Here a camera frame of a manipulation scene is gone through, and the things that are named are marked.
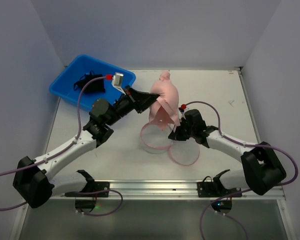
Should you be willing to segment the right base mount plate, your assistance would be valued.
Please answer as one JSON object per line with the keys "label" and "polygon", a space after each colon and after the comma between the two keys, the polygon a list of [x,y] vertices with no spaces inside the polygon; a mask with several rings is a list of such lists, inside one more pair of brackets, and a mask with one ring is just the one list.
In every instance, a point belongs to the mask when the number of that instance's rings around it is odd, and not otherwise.
{"label": "right base mount plate", "polygon": [[212,177],[206,176],[202,181],[196,183],[199,198],[212,198],[218,196]]}

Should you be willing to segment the black bra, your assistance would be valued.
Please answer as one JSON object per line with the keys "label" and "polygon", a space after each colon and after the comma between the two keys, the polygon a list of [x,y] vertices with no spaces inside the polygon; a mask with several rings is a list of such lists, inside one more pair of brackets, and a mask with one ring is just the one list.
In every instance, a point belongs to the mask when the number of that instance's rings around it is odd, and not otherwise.
{"label": "black bra", "polygon": [[[77,82],[73,84],[73,90],[82,90],[89,81],[101,77],[103,77],[102,74],[96,74],[94,71],[91,70],[89,73],[85,73]],[[105,92],[106,89],[103,78],[93,81],[83,91],[84,94],[95,94]]]}

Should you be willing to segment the blue plastic bin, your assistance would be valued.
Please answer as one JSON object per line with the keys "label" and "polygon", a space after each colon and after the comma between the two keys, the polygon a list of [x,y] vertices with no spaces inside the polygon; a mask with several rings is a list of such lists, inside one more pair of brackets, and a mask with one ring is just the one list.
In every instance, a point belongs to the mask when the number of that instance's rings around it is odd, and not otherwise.
{"label": "blue plastic bin", "polygon": [[[49,90],[52,94],[62,98],[69,104],[74,106],[78,103],[80,89],[75,86],[75,83],[83,80],[88,75],[113,75],[114,73],[122,73],[122,86],[132,86],[136,80],[136,75],[129,70],[120,68],[113,64],[99,60],[92,56],[82,54],[77,56],[65,70],[51,83]],[[80,108],[85,111],[90,111],[93,103],[99,99],[106,99],[113,104],[122,94],[119,90],[112,86],[110,80],[104,80],[105,92],[94,92],[83,94],[80,100]]]}

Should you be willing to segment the base mount plate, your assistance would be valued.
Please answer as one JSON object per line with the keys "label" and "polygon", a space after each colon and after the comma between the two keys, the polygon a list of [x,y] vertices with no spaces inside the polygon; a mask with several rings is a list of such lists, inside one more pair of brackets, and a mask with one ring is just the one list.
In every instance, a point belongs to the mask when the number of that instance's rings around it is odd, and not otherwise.
{"label": "base mount plate", "polygon": [[90,197],[90,198],[107,198],[109,193],[106,190],[110,189],[110,183],[107,181],[88,182],[79,192],[67,192],[66,197]]}
{"label": "base mount plate", "polygon": [[196,183],[199,198],[212,198],[218,196],[212,177],[206,176],[202,181]]}

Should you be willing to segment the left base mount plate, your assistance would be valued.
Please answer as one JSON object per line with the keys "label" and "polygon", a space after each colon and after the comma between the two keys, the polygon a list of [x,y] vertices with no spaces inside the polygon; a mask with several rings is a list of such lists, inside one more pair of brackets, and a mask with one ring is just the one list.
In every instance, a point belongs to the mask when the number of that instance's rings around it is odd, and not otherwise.
{"label": "left base mount plate", "polygon": [[110,189],[110,183],[107,181],[88,182],[79,192],[67,192],[66,197],[90,197],[90,198],[107,198],[109,193],[106,190]]}

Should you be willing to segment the white mesh laundry bag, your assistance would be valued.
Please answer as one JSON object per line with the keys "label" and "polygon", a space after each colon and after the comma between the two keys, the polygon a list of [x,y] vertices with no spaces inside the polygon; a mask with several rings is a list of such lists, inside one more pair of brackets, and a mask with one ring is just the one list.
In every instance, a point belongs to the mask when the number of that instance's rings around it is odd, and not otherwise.
{"label": "white mesh laundry bag", "polygon": [[195,140],[176,141],[168,138],[173,132],[171,125],[161,129],[154,124],[145,124],[139,133],[140,145],[151,154],[168,153],[169,158],[181,166],[191,166],[200,157],[200,148]]}

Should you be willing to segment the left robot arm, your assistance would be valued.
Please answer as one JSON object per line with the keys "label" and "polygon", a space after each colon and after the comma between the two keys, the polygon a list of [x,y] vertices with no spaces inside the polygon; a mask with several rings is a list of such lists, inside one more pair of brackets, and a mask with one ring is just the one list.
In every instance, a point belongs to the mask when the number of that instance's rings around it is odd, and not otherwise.
{"label": "left robot arm", "polygon": [[142,92],[129,85],[114,104],[97,99],[89,112],[89,121],[76,136],[58,148],[36,157],[23,157],[17,164],[13,187],[33,209],[61,193],[79,192],[92,182],[91,176],[77,171],[72,183],[57,185],[56,175],[71,162],[104,144],[113,134],[110,128],[132,111],[141,114],[159,98],[157,93]]}

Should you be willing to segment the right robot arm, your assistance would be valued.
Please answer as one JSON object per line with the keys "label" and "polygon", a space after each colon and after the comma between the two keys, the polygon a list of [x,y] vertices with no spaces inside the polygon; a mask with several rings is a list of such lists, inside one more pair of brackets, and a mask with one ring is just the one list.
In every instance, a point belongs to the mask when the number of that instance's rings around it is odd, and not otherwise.
{"label": "right robot arm", "polygon": [[251,189],[262,196],[287,176],[271,145],[262,142],[255,146],[239,139],[230,140],[216,126],[206,125],[197,109],[186,111],[180,125],[168,137],[174,141],[193,138],[197,144],[220,151],[241,163],[241,170],[226,169],[213,177],[210,188],[217,194]]}

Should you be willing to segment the pink bra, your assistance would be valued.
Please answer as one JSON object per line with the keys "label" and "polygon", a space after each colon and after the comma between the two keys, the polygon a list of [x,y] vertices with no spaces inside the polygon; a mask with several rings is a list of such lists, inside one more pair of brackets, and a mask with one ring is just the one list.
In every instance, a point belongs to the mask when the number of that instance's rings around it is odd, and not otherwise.
{"label": "pink bra", "polygon": [[150,93],[158,94],[159,97],[149,108],[148,123],[157,125],[161,130],[173,125],[174,132],[180,126],[179,92],[170,76],[169,71],[163,71],[150,89]]}

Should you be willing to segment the aluminium rail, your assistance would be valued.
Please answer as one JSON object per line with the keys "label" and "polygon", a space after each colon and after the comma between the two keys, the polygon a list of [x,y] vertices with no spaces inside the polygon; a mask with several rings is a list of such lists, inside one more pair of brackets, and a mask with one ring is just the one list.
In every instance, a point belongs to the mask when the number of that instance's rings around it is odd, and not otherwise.
{"label": "aluminium rail", "polygon": [[[194,200],[198,198],[197,182],[202,180],[95,180],[94,182],[109,182],[108,197],[119,197],[119,192],[128,200]],[[70,179],[53,181],[52,197],[62,197],[65,193],[79,192],[88,182],[85,179]],[[199,197],[214,200],[220,197],[243,198],[248,200],[282,200],[285,198],[281,187],[274,187],[264,195],[258,195],[246,188],[215,190],[216,197]]]}

